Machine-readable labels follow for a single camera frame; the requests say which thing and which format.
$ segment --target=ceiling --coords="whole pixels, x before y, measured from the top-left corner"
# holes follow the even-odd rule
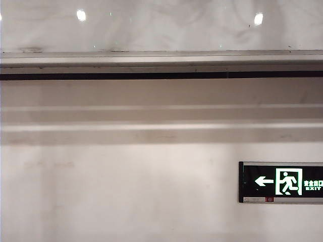
[[[1,16],[2,52],[323,49],[322,0],[2,0]]]

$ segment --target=emergency exit sign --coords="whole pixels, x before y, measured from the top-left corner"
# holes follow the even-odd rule
[[[239,162],[240,203],[323,203],[323,163]]]

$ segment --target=black stripe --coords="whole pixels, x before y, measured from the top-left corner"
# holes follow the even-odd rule
[[[203,73],[55,73],[0,74],[0,80],[136,80],[323,77],[323,71]]]
[[[239,203],[243,203],[243,161],[239,161]]]

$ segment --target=white wall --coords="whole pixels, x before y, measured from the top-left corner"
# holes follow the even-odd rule
[[[317,241],[238,161],[323,161],[323,79],[2,82],[2,241]]]
[[[1,51],[317,50],[322,9],[322,0],[2,0]]]

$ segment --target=metal ledge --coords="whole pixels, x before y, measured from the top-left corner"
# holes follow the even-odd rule
[[[322,50],[3,53],[1,74],[322,71]]]

